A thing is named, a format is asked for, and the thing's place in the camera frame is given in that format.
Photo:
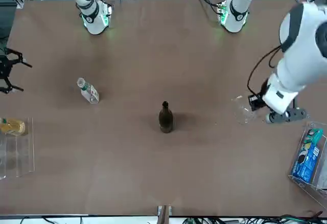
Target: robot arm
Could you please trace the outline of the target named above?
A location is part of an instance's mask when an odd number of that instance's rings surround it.
[[[221,5],[218,21],[229,32],[239,32],[245,24],[252,0],[226,0]]]
[[[289,105],[308,84],[327,75],[327,8],[314,3],[296,5],[284,18],[279,39],[283,58],[261,92],[249,97],[252,110],[265,105],[271,109],[267,122],[306,117],[305,110]]]
[[[92,35],[109,26],[112,8],[102,0],[75,0],[82,13],[84,25]]]

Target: acrylic container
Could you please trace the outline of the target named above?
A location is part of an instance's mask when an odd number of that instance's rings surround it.
[[[35,170],[33,118],[22,121],[26,128],[21,136],[0,133],[0,180],[20,177]]]
[[[315,164],[314,171],[312,173],[310,181],[307,183],[302,179],[295,177],[292,175],[292,170],[295,162],[297,161],[299,151],[301,148],[301,144],[305,139],[307,132],[311,128],[322,128],[323,136],[317,143],[317,147],[319,148],[319,155]],[[309,194],[312,198],[314,198],[320,205],[322,205],[325,209],[327,209],[327,124],[318,123],[318,122],[307,122],[304,126],[304,130],[301,136],[301,140],[297,147],[296,153],[292,160],[292,165],[289,171],[288,177],[299,187],[303,189],[307,194]]]

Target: green led light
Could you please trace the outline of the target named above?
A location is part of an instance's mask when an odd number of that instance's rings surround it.
[[[228,12],[225,11],[225,13],[221,16],[221,24],[224,25],[226,23],[226,19],[227,19],[227,16],[228,16]]]
[[[108,26],[108,25],[109,25],[109,17],[104,16],[104,15],[101,15],[101,19],[102,19],[103,24],[104,24],[105,26]]]

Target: table surface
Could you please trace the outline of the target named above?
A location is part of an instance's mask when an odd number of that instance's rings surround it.
[[[115,4],[112,28],[92,36],[73,2],[26,2],[9,47],[32,69],[11,81],[0,113],[34,118],[35,172],[0,181],[0,214],[310,215],[321,210],[287,175],[304,121],[239,124],[231,98],[247,94],[254,64],[279,44],[294,0],[253,0],[248,23],[227,33],[198,0]],[[270,75],[264,63],[251,85]],[[76,85],[92,83],[100,103]],[[323,122],[325,85],[299,95]],[[163,134],[163,100],[176,130]]]

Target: bottle label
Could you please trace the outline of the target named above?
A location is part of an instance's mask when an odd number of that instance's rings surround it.
[[[9,133],[13,136],[18,136],[19,135],[19,132],[18,131],[15,131],[15,130],[8,130],[6,133]]]
[[[96,91],[96,89],[93,87],[93,85],[91,85],[91,94],[97,99],[99,100],[99,93]]]
[[[82,90],[81,91],[82,95],[84,96],[85,99],[87,99],[88,102],[91,101],[91,94],[89,94],[87,91]]]

